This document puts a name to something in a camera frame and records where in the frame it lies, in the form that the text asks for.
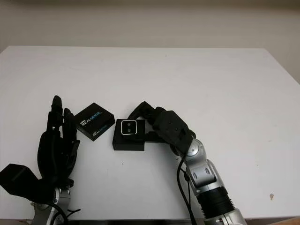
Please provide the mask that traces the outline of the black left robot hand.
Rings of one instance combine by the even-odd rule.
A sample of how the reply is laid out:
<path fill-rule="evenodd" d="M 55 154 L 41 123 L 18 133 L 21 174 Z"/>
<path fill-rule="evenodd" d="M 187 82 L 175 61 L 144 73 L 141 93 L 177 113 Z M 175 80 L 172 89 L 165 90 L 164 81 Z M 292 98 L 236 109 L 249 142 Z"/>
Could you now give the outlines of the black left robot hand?
<path fill-rule="evenodd" d="M 42 180 L 57 188 L 71 188 L 74 181 L 69 176 L 75 166 L 79 144 L 75 117 L 68 108 L 62 107 L 62 100 L 56 95 L 37 152 Z"/>

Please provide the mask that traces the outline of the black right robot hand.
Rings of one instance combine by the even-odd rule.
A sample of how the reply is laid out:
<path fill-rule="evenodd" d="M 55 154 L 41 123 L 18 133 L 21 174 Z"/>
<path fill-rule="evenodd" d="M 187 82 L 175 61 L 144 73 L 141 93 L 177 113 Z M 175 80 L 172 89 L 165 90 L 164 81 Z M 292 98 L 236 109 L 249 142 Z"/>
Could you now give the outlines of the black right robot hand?
<path fill-rule="evenodd" d="M 174 111 L 167 111 L 162 107 L 153 108 L 143 101 L 131 112 L 128 119 L 133 120 L 139 117 L 144 118 L 153 129 L 145 134 L 146 142 L 167 143 L 176 156 L 180 155 L 174 146 L 177 138 L 175 135 L 167 134 L 171 126 L 175 127 L 181 123 L 181 118 Z"/>

